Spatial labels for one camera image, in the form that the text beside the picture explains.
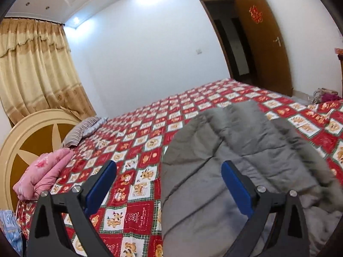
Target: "beige curtain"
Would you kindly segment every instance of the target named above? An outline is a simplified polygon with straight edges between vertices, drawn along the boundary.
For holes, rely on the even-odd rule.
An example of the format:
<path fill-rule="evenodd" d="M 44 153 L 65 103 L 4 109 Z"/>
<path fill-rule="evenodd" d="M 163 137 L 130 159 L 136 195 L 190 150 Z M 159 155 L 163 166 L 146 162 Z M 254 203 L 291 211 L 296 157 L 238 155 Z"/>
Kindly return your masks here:
<path fill-rule="evenodd" d="M 81 119 L 95 115 L 63 26 L 50 22 L 4 19 L 0 24 L 0 98 L 14 124 L 50 108 L 69 109 Z"/>

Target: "metal screw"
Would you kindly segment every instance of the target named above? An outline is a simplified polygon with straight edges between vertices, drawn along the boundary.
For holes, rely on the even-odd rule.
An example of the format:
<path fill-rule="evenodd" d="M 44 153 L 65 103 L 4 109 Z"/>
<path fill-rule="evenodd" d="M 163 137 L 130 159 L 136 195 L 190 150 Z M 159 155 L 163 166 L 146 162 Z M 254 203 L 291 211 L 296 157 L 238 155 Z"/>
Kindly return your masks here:
<path fill-rule="evenodd" d="M 75 185 L 75 186 L 71 189 L 71 191 L 72 191 L 73 193 L 79 193 L 80 190 L 81 190 L 81 186 L 79 186 L 79 185 Z"/>
<path fill-rule="evenodd" d="M 295 190 L 290 190 L 289 195 L 291 195 L 292 197 L 297 197 L 298 192 L 296 192 Z"/>
<path fill-rule="evenodd" d="M 44 190 L 41 192 L 42 197 L 47 197 L 48 194 L 49 194 L 49 192 L 47 190 Z"/>
<path fill-rule="evenodd" d="M 259 185 L 259 186 L 257 187 L 257 191 L 258 191 L 259 193 L 265 193 L 265 192 L 267 191 L 267 189 L 265 188 L 264 185 Z"/>

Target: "pink blanket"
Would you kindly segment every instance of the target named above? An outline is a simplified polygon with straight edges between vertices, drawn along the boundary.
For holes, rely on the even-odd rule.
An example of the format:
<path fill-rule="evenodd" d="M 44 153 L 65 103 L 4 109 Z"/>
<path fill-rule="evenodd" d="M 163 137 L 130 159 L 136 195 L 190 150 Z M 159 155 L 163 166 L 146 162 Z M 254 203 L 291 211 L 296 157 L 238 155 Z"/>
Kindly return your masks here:
<path fill-rule="evenodd" d="M 37 200 L 42 191 L 51 189 L 74 154 L 69 148 L 62 148 L 36 159 L 13 186 L 19 200 Z"/>

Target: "wooden headboard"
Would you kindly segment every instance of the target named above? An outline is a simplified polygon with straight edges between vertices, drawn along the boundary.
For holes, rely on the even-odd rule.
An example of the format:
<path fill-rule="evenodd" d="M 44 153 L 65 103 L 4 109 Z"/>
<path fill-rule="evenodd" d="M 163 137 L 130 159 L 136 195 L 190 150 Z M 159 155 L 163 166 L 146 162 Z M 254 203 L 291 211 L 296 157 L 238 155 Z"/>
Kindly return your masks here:
<path fill-rule="evenodd" d="M 13 185 L 42 153 L 61 147 L 61 140 L 80 122 L 61 110 L 35 112 L 15 125 L 0 150 L 0 209 L 14 210 L 18 203 Z"/>

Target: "door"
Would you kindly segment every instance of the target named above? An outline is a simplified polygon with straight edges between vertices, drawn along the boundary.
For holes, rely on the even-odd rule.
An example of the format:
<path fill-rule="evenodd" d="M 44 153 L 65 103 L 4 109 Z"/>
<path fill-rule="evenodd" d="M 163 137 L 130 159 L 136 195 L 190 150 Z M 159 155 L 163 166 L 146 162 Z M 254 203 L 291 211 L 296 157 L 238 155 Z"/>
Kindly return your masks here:
<path fill-rule="evenodd" d="M 279 26 L 266 0 L 235 0 L 247 36 L 259 85 L 292 96 L 292 78 Z"/>

